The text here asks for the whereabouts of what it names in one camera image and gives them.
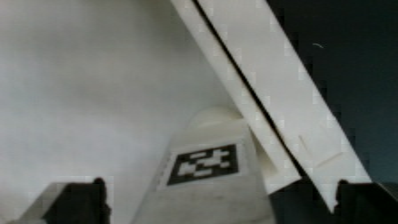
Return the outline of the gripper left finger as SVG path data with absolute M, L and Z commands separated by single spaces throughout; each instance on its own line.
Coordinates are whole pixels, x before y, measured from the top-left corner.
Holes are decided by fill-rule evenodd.
M 110 224 L 110 214 L 106 184 L 95 178 L 51 183 L 10 224 Z

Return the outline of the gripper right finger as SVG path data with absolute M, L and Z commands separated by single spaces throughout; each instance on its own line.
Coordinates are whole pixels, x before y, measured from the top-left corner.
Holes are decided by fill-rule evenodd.
M 277 224 L 398 224 L 396 182 L 341 181 L 335 199 L 328 211 L 310 181 L 296 181 L 269 195 Z

